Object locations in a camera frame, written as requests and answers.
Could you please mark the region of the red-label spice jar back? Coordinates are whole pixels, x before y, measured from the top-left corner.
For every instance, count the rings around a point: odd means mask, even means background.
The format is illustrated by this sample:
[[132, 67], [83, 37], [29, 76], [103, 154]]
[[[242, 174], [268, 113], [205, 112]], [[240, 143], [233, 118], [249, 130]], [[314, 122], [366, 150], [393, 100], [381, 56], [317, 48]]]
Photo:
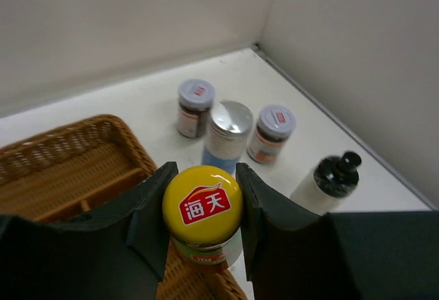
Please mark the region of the red-label spice jar back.
[[188, 138], [203, 137], [215, 99], [215, 89], [206, 80], [189, 79], [178, 87], [178, 132]]

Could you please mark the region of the yellow-cap hot sauce bottle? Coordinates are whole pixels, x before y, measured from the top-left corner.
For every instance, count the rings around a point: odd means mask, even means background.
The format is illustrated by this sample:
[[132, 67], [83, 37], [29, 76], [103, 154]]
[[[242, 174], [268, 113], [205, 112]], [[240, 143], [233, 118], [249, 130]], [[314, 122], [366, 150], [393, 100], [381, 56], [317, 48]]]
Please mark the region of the yellow-cap hot sauce bottle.
[[209, 165], [178, 173], [162, 201], [163, 219], [177, 253], [203, 273], [220, 273], [241, 255], [243, 209], [234, 177]]

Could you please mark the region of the white-lid blue-label shaker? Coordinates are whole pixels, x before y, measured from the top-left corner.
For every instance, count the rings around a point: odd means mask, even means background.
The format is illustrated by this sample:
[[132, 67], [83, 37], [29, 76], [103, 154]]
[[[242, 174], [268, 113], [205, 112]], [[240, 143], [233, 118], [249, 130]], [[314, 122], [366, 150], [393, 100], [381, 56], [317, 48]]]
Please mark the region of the white-lid blue-label shaker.
[[235, 173], [253, 126], [253, 115], [245, 105], [223, 100], [216, 103], [208, 117], [201, 164]]

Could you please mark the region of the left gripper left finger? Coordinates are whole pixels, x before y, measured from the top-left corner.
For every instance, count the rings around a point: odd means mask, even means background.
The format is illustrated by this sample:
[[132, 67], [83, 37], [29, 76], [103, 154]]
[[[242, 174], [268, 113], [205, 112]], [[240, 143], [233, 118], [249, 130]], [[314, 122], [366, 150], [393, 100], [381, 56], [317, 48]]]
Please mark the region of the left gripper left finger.
[[174, 162], [65, 223], [1, 217], [2, 299], [153, 299], [169, 231], [163, 195]]

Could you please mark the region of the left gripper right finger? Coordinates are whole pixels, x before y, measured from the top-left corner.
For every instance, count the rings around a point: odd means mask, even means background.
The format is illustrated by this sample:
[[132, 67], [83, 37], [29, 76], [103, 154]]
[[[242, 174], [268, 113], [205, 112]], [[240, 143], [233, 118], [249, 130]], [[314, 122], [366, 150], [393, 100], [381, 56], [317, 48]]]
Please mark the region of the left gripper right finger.
[[256, 299], [437, 299], [438, 212], [319, 216], [245, 163], [241, 236]]

